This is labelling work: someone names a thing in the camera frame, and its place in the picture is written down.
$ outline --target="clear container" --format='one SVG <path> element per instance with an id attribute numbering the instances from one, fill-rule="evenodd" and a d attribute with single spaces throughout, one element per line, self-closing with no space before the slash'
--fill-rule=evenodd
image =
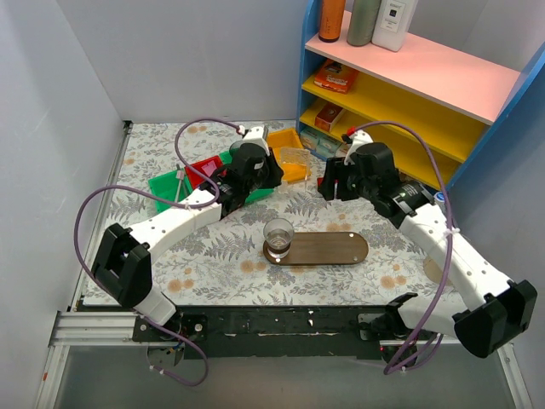
<path id="1" fill-rule="evenodd" d="M 291 240 L 295 232 L 286 219 L 273 219 L 263 228 L 267 250 L 274 258 L 286 257 L 290 252 Z"/>

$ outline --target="oval wooden board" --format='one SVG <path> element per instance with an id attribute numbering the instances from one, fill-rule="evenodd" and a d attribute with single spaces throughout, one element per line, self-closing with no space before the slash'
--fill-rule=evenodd
<path id="1" fill-rule="evenodd" d="M 279 266 L 321 266 L 325 264 L 358 264 L 369 253 L 367 241 L 355 232 L 295 233 L 290 252 L 284 258 L 272 257 L 263 243 L 263 255 Z"/>

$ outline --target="red tray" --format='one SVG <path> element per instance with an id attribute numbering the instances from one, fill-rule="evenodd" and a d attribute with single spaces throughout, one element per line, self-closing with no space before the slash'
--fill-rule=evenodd
<path id="1" fill-rule="evenodd" d="M 221 162 L 221 159 L 219 156 L 213 156 L 212 158 L 208 158 L 205 160 L 201 160 L 200 162 L 197 162 L 196 164 L 192 164 L 192 167 L 198 170 L 201 173 L 204 173 L 207 176 L 211 176 L 212 173 L 218 168 L 220 168 L 223 165 L 223 162 Z M 187 179 L 189 180 L 189 183 L 191 183 L 191 187 L 195 189 L 198 185 L 200 185 L 204 179 L 201 176 L 198 176 L 195 172 L 193 172 L 191 169 L 186 167 L 186 174 Z"/>

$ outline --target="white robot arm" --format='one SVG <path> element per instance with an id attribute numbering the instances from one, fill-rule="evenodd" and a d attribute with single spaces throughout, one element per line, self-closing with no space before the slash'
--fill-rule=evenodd
<path id="1" fill-rule="evenodd" d="M 103 234 L 91 268 L 94 278 L 122 307 L 133 308 L 156 324 L 178 331 L 176 306 L 153 284 L 153 263 L 189 234 L 240 208 L 253 190 L 278 186 L 282 176 L 267 145 L 267 128 L 251 128 L 245 132 L 232 163 L 212 176 L 220 189 L 215 202 L 200 209 L 190 207 L 215 198 L 212 186 L 203 183 L 181 201 L 187 205 L 185 209 L 170 208 L 128 228 L 111 225 Z"/>
<path id="2" fill-rule="evenodd" d="M 487 262 L 457 231 L 447 229 L 441 209 L 418 182 L 403 183 L 392 152 L 359 130 L 346 158 L 330 158 L 318 190 L 328 199 L 368 199 L 375 210 L 428 254 L 445 265 L 447 236 L 453 235 L 449 279 L 463 303 L 439 302 L 423 329 L 457 337 L 472 354 L 485 357 L 525 331 L 536 301 L 526 280 L 515 284 Z M 415 328 L 429 301 L 408 294 L 394 300 L 387 325 L 401 333 Z"/>

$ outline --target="pink shelf board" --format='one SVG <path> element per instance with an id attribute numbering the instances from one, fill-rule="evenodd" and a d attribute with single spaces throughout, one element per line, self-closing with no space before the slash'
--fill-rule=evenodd
<path id="1" fill-rule="evenodd" d="M 350 16 L 345 11 L 339 40 L 324 43 L 317 34 L 306 49 L 486 124 L 496 120 L 519 76 L 505 66 L 409 33 L 397 53 L 371 43 L 353 47 L 347 43 Z"/>

